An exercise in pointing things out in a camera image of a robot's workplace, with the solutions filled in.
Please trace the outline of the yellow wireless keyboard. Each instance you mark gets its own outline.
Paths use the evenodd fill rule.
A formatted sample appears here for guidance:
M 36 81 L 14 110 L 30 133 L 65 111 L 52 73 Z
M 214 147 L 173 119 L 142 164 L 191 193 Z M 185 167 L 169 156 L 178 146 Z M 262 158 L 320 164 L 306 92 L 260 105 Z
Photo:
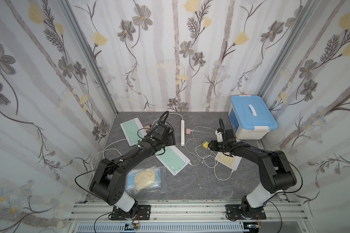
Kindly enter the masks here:
M 215 159 L 217 162 L 225 165 L 233 171 L 236 171 L 238 169 L 238 166 L 240 165 L 240 162 L 242 160 L 242 158 L 239 156 L 229 156 L 222 152 L 219 152 L 216 155 Z

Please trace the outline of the yellow charger plug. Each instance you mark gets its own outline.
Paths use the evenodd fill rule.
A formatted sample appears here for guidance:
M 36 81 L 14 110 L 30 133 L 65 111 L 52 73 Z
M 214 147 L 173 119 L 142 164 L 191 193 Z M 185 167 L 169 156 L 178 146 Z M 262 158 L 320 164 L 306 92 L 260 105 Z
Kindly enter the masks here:
M 209 147 L 209 142 L 204 141 L 204 142 L 202 143 L 202 147 L 205 148 L 205 149 L 207 149 L 207 148 Z

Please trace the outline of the white power strip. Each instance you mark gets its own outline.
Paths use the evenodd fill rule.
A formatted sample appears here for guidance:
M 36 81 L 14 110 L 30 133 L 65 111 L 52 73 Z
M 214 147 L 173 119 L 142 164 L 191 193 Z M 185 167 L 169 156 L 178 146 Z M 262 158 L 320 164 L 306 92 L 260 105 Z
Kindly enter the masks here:
M 181 146 L 185 146 L 185 121 L 181 121 Z

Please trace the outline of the green wireless keyboard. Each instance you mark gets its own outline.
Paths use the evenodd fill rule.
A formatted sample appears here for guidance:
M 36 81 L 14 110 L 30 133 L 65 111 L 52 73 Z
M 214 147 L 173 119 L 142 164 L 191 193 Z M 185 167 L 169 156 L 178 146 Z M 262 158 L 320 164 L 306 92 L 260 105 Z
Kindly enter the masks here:
M 137 117 L 121 123 L 120 126 L 129 146 L 137 145 L 147 134 Z
M 155 156 L 174 176 L 190 163 L 190 159 L 176 146 L 165 147 L 163 152 L 160 151 Z

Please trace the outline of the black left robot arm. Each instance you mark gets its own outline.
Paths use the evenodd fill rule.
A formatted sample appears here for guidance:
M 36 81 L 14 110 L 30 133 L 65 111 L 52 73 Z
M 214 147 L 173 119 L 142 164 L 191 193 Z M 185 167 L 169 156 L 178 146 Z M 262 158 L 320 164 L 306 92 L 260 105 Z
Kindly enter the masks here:
M 108 205 L 121 210 L 124 218 L 134 219 L 138 214 L 138 202 L 125 192 L 128 173 L 143 160 L 175 144 L 174 129 L 159 123 L 122 158 L 101 160 L 88 190 Z

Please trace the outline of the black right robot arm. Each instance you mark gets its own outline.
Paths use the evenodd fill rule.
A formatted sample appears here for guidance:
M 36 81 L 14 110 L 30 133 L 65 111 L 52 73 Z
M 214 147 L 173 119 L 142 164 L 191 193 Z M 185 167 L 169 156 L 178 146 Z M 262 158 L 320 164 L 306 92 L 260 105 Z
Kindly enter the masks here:
M 297 184 L 296 175 L 282 151 L 263 150 L 240 141 L 235 137 L 233 130 L 219 128 L 215 134 L 217 139 L 208 145 L 211 151 L 220 152 L 228 157 L 238 156 L 258 165 L 260 183 L 242 198 L 239 217 L 256 217 L 263 211 L 264 204 L 275 194 Z

